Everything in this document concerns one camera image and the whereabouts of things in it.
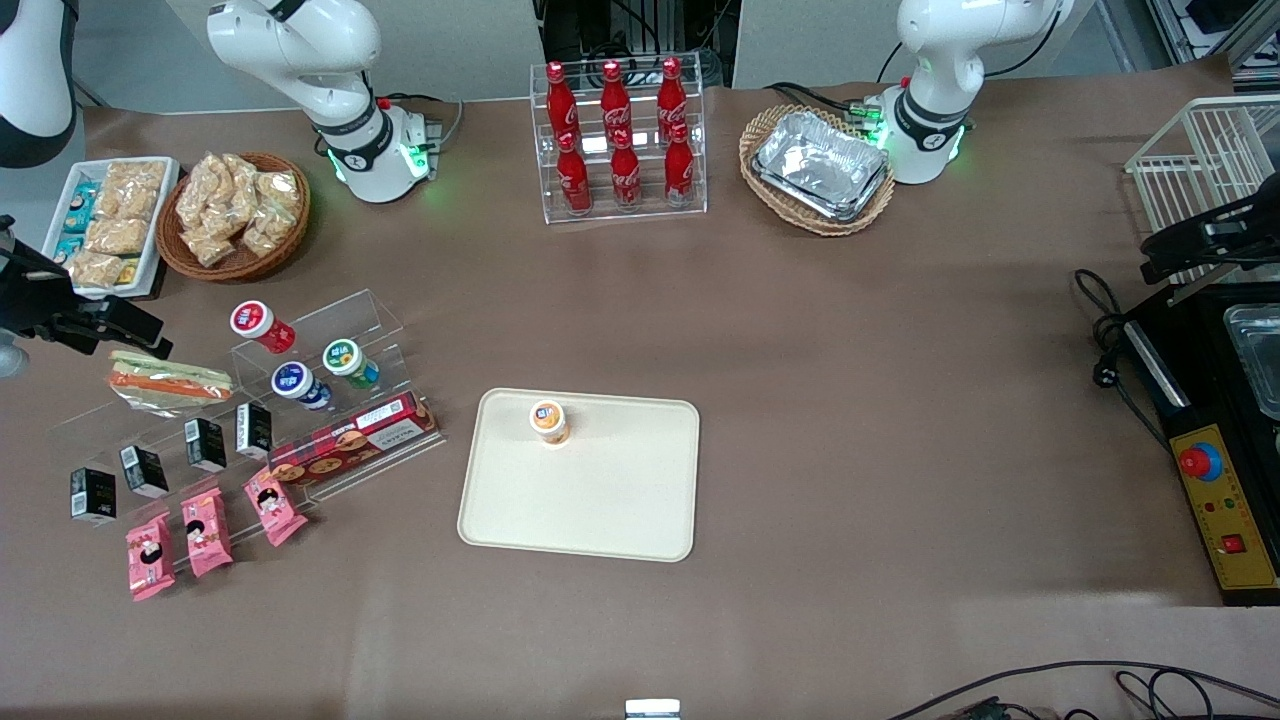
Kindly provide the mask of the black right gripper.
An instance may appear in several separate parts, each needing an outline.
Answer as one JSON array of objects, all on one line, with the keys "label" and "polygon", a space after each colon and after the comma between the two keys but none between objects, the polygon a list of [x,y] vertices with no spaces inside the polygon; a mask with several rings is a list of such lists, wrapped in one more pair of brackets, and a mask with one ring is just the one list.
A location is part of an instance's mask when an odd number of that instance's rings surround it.
[{"label": "black right gripper", "polygon": [[91,356],[100,345],[120,345],[166,360],[174,343],[163,322],[127,299],[95,302],[95,324],[61,323],[79,307],[70,278],[52,260],[13,234],[15,220],[1,217],[1,328],[20,338],[40,338]]}]

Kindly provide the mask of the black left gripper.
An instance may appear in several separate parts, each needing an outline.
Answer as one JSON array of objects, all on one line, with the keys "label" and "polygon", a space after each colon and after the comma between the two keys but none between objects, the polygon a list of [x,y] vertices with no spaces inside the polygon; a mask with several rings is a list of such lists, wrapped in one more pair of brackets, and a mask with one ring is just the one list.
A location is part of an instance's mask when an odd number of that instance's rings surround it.
[{"label": "black left gripper", "polygon": [[1279,201],[1257,200],[1230,217],[1207,222],[1193,217],[1155,232],[1140,274],[1160,284],[1185,272],[1215,264],[1245,269],[1279,260]]}]

